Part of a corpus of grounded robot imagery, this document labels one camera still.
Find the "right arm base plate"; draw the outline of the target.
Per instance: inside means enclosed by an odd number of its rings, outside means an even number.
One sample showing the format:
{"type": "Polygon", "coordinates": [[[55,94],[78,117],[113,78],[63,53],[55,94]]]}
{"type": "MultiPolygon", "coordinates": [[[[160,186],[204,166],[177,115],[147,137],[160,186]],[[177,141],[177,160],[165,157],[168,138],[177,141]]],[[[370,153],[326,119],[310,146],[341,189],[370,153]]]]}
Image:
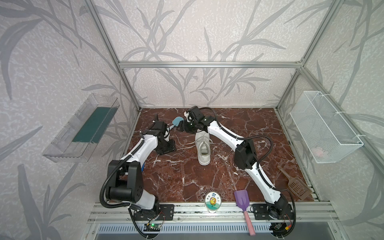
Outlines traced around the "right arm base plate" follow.
{"type": "Polygon", "coordinates": [[[274,219],[269,215],[267,204],[252,204],[250,206],[250,211],[254,214],[255,220],[283,221],[290,219],[292,221],[294,218],[294,210],[291,204],[288,205],[288,210],[286,211],[286,214],[283,217],[279,217],[278,219],[274,219]]]}

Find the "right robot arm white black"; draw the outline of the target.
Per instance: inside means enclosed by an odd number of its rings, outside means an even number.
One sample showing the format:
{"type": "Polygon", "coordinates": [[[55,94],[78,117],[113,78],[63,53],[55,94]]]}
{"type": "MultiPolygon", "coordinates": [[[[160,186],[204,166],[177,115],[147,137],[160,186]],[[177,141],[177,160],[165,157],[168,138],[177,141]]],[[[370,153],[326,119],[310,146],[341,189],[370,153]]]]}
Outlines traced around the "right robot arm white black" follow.
{"type": "Polygon", "coordinates": [[[273,142],[271,138],[265,135],[244,138],[224,127],[219,122],[215,111],[213,111],[213,116],[209,116],[204,115],[202,110],[203,108],[198,108],[197,106],[186,110],[184,112],[185,117],[183,118],[183,122],[179,125],[181,131],[191,134],[204,131],[226,143],[235,152],[235,165],[239,169],[246,171],[262,192],[265,202],[269,207],[270,217],[277,220],[285,216],[290,211],[289,202],[282,194],[282,190],[277,189],[273,185],[261,166],[262,160],[272,151],[273,142]],[[257,156],[253,142],[255,138],[265,138],[270,143],[268,152],[260,159],[257,156]]]}

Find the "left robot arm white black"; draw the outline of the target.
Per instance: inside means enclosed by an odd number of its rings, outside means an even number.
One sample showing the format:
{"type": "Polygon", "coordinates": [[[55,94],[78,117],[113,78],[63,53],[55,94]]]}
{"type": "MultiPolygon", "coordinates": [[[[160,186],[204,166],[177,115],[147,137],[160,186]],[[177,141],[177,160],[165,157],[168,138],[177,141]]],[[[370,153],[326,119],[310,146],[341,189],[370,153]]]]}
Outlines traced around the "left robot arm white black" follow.
{"type": "Polygon", "coordinates": [[[174,152],[176,144],[169,139],[170,131],[178,126],[168,126],[159,120],[140,132],[140,141],[120,160],[111,161],[100,190],[100,203],[108,209],[134,207],[138,210],[158,211],[156,196],[144,189],[143,169],[151,152],[158,155],[174,152]]]}

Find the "white sneaker shoe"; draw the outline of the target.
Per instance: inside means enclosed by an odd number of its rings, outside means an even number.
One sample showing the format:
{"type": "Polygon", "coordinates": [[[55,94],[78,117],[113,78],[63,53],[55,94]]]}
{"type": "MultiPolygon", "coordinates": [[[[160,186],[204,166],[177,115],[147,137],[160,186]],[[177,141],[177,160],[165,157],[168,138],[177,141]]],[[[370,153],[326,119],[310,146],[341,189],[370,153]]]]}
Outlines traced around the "white sneaker shoe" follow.
{"type": "Polygon", "coordinates": [[[206,166],[211,161],[210,134],[202,131],[196,133],[195,144],[198,151],[198,161],[200,165],[206,166]]]}

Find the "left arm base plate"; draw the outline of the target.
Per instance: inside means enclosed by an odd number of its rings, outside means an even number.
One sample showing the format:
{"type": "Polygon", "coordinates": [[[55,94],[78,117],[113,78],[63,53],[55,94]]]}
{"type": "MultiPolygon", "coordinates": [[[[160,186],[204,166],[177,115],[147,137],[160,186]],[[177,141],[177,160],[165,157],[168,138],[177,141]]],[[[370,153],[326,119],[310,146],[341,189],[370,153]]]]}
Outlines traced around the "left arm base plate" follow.
{"type": "Polygon", "coordinates": [[[152,210],[140,210],[134,212],[135,221],[172,221],[174,218],[175,205],[155,205],[152,210]]]}

